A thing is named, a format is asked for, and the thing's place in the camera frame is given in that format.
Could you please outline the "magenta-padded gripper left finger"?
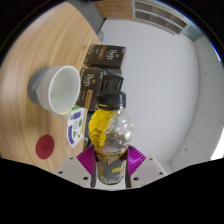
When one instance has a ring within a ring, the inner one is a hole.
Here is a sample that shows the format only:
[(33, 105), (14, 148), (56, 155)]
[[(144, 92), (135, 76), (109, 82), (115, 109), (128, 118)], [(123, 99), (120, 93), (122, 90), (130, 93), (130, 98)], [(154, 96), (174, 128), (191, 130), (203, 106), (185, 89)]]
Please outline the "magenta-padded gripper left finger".
[(94, 146), (77, 157), (69, 157), (56, 171), (56, 175), (84, 188), (94, 188), (97, 182)]

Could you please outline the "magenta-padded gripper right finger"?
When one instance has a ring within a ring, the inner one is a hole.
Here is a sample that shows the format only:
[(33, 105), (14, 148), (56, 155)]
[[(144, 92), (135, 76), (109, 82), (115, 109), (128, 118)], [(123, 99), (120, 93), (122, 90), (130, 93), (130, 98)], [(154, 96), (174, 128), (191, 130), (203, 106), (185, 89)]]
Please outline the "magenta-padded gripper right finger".
[(140, 188), (166, 176), (154, 157), (146, 157), (133, 146), (128, 147), (126, 188)]

